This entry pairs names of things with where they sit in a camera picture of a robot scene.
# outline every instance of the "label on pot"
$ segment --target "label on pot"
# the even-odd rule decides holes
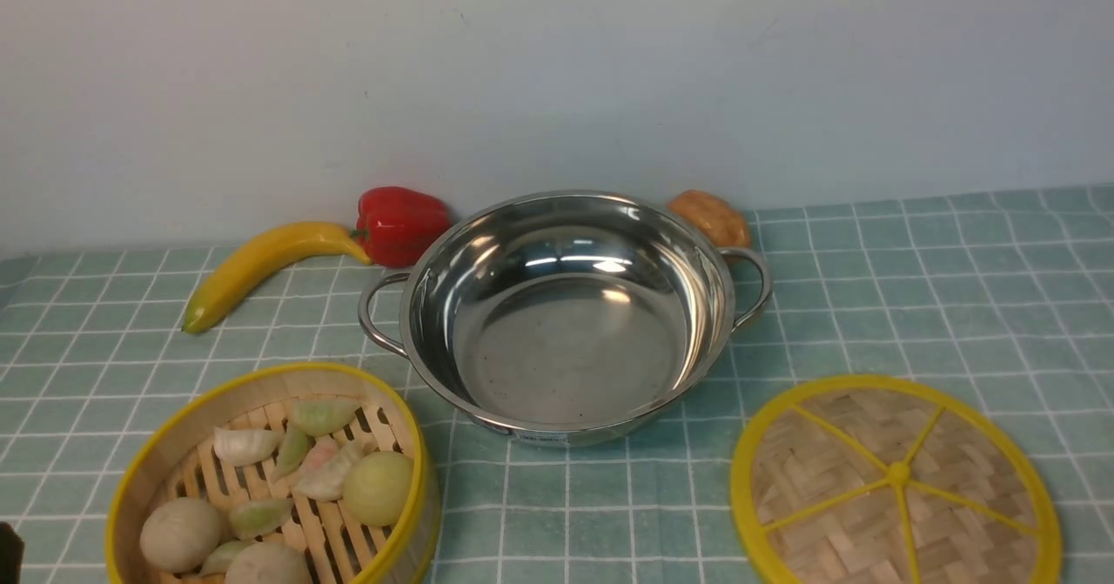
[[[566,445],[568,436],[551,431],[515,430],[515,438],[532,445]]]

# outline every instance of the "white wall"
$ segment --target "white wall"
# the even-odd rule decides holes
[[[0,253],[1114,179],[1114,0],[0,0]]]

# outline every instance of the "green tablecloth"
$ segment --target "green tablecloth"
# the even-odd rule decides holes
[[[109,499],[136,449],[192,398],[275,362],[362,367],[421,418],[443,488],[438,583],[756,582],[727,507],[743,421],[794,382],[911,377],[986,412],[1057,505],[1066,582],[1114,572],[1114,186],[763,211],[776,289],[684,403],[588,449],[510,444],[462,420],[367,341],[381,271],[307,260],[218,328],[176,331],[228,247],[0,263],[0,520],[25,582],[106,581]],[[753,279],[739,278],[741,302]],[[399,292],[374,319],[390,330]]]

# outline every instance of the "banana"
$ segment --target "banana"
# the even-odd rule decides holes
[[[198,334],[212,328],[260,282],[284,266],[314,255],[341,254],[371,264],[363,247],[339,224],[291,223],[263,232],[224,260],[194,291],[186,304],[182,331]]]

